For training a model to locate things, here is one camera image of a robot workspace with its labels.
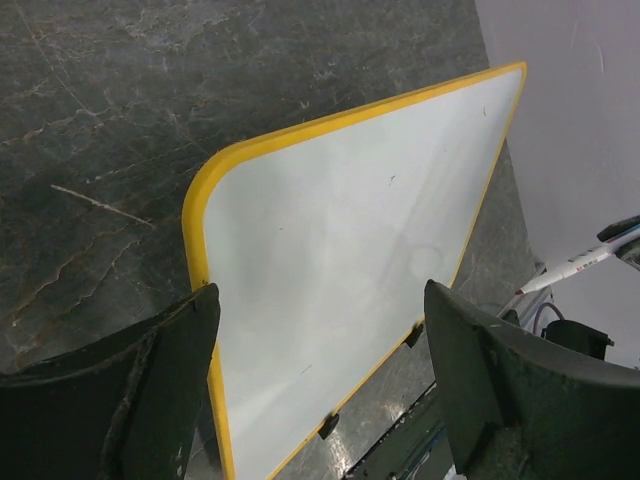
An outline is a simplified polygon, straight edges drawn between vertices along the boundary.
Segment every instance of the marker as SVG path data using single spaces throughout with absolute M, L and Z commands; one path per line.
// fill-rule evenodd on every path
M 525 293 L 542 290 L 544 287 L 548 287 L 563 278 L 580 273 L 586 268 L 615 255 L 616 251 L 620 247 L 635 240 L 636 238 L 640 238 L 640 224 L 610 238 L 602 245 L 590 248 L 586 252 L 582 252 L 580 255 L 567 260 L 557 267 L 547 270 L 542 275 L 525 284 L 524 287 L 516 292 L 516 295 L 524 295 Z

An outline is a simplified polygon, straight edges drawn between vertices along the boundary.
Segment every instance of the whiteboard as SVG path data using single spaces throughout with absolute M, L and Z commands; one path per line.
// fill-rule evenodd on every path
M 509 65 L 215 155 L 183 214 L 220 289 L 209 378 L 227 478 L 268 478 L 451 285 L 524 81 Z

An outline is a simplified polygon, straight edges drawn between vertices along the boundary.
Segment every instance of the pen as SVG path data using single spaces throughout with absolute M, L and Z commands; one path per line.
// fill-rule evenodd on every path
M 608 239 L 602 245 L 590 248 L 586 252 L 582 252 L 580 255 L 567 260 L 557 267 L 547 270 L 542 275 L 527 282 L 516 292 L 516 295 L 524 295 L 525 293 L 542 290 L 544 287 L 548 287 L 563 278 L 580 273 L 584 269 L 609 258 L 611 255 L 615 255 L 620 247 L 636 238 L 640 238 L 640 224 Z

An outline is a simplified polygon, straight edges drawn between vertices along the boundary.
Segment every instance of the cable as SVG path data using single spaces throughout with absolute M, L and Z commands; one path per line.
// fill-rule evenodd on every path
M 551 302 L 544 302 L 542 304 L 540 304 L 540 306 L 538 307 L 538 311 L 536 312 L 536 316 L 533 320 L 533 334 L 537 335 L 537 330 L 538 330 L 538 322 L 540 321 L 540 315 L 542 314 L 542 310 L 544 310 L 545 308 L 550 308 L 551 310 L 553 310 L 554 312 L 556 312 L 556 315 L 558 315 L 558 319 L 559 320 L 564 320 L 564 315 L 562 315 L 562 312 L 560 311 L 560 309 L 558 307 L 556 307 L 553 303 Z

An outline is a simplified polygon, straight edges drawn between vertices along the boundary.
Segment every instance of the dark floor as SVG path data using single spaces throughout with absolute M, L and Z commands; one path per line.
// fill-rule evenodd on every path
M 2 372 L 189 291 L 180 210 L 217 150 L 487 67 L 472 0 L 6 1 L 0 25 Z M 497 310 L 532 271 L 504 154 L 456 288 Z M 402 347 L 281 477 L 339 477 L 432 380 Z M 201 423 L 189 477 L 216 478 Z

